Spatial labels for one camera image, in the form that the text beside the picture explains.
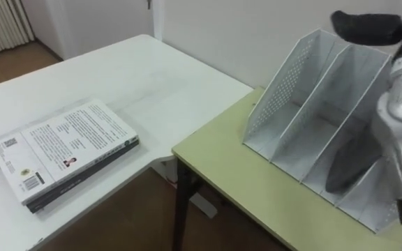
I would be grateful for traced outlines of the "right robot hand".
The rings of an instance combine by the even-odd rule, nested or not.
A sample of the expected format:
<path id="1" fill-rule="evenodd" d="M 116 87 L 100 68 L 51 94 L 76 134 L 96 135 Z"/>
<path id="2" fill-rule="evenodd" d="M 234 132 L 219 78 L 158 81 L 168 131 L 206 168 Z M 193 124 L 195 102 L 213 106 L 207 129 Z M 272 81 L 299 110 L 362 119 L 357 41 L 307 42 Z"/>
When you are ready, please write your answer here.
<path id="1" fill-rule="evenodd" d="M 330 15 L 336 35 L 349 43 L 367 46 L 399 44 L 394 59 L 402 57 L 402 18 L 384 13 L 347 14 L 336 10 Z"/>

